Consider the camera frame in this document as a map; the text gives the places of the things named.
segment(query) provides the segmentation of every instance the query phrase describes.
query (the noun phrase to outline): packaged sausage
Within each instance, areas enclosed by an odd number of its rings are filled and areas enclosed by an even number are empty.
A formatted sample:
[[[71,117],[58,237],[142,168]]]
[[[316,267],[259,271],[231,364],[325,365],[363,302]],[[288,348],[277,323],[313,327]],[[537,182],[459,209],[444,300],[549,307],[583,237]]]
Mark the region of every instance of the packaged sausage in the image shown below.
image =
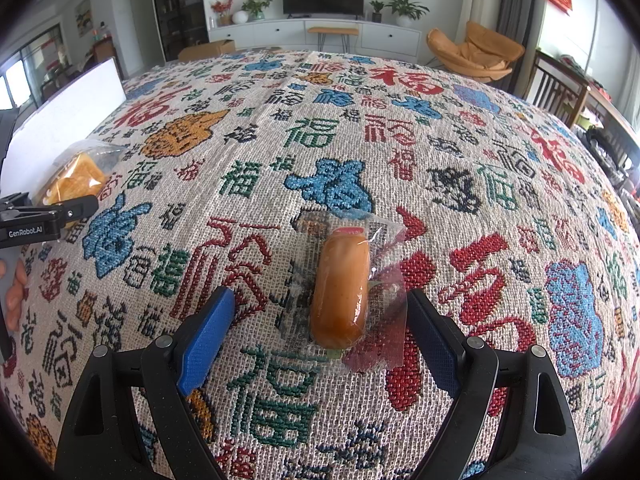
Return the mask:
[[[351,217],[303,211],[293,222],[300,244],[276,323],[287,350],[336,370],[395,368],[406,324],[404,226],[367,212]]]

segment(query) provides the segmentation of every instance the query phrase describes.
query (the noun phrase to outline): vase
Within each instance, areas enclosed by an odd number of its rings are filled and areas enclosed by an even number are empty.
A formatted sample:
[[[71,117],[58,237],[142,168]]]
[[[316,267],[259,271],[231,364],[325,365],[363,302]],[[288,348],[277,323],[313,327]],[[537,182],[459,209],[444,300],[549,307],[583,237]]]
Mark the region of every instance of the vase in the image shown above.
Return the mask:
[[[414,21],[408,16],[398,16],[396,18],[396,24],[398,27],[411,28],[414,25]]]
[[[249,14],[244,10],[238,10],[238,12],[233,15],[232,20],[236,25],[241,25],[249,21]]]

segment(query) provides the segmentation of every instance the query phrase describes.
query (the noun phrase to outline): gray curtain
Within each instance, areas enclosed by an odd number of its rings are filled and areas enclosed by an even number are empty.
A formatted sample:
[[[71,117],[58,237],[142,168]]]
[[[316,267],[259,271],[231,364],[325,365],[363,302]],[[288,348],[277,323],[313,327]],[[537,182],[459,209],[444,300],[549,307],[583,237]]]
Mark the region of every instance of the gray curtain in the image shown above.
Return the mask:
[[[501,0],[496,32],[527,46],[531,30],[534,0]],[[513,72],[495,82],[493,86],[513,93],[518,74],[522,68],[522,58],[513,65]]]

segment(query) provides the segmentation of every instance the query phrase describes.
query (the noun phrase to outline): picture frame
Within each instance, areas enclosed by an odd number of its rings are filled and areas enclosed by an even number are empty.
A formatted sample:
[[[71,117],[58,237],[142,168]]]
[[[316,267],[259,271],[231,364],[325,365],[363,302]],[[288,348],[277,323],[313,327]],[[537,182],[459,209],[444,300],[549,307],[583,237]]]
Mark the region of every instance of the picture frame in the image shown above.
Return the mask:
[[[82,38],[94,28],[94,19],[91,14],[91,0],[82,0],[77,4],[75,14],[78,35]]]

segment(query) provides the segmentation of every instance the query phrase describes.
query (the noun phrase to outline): tablecloth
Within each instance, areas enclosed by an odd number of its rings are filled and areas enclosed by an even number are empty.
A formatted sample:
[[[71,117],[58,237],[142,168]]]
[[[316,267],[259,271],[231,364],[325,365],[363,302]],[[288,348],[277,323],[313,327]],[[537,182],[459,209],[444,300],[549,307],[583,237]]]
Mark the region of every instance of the tablecloth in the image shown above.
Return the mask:
[[[22,252],[29,293],[0,390],[50,463],[91,350],[172,333],[222,284],[234,321],[188,400],[228,477],[408,478],[451,403],[410,331],[402,367],[362,374],[328,373],[278,334],[306,210],[404,223],[407,288],[494,348],[548,349],[583,463],[616,431],[638,395],[638,238],[556,118],[454,74],[317,52],[168,65],[126,93],[91,135],[126,146],[99,211]]]

